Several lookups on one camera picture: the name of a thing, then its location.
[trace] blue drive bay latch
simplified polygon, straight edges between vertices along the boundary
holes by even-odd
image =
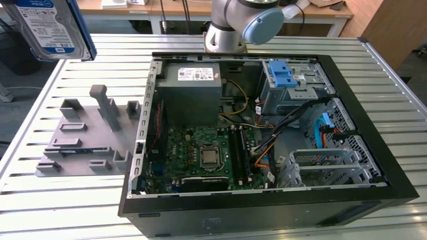
[[[296,87],[299,85],[292,78],[292,69],[285,61],[269,61],[269,72],[276,87]]]

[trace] gray 3d printed holder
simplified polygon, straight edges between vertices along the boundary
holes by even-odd
[[[63,118],[36,166],[37,177],[124,173],[132,161],[141,106],[137,101],[116,106],[105,93],[104,85],[93,85],[89,90],[99,106],[64,100]]]

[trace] cpu socket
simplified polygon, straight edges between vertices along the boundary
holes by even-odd
[[[200,144],[200,168],[212,172],[221,166],[220,147],[216,144]]]

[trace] slotted aluminum table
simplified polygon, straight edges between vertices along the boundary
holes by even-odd
[[[0,235],[5,239],[144,238],[128,220],[117,217],[121,175],[37,178],[33,172],[59,124],[63,100],[77,98],[83,105],[95,105],[89,88],[104,84],[117,105],[141,101],[152,52],[200,52],[203,38],[95,34],[92,39],[96,60],[59,61],[0,161]],[[427,110],[369,44],[355,38],[277,37],[247,48],[251,53],[332,56],[420,197],[345,226],[197,239],[427,239]]]

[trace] hard drive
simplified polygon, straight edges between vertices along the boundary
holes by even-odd
[[[76,0],[0,0],[34,57],[93,60],[96,48]]]

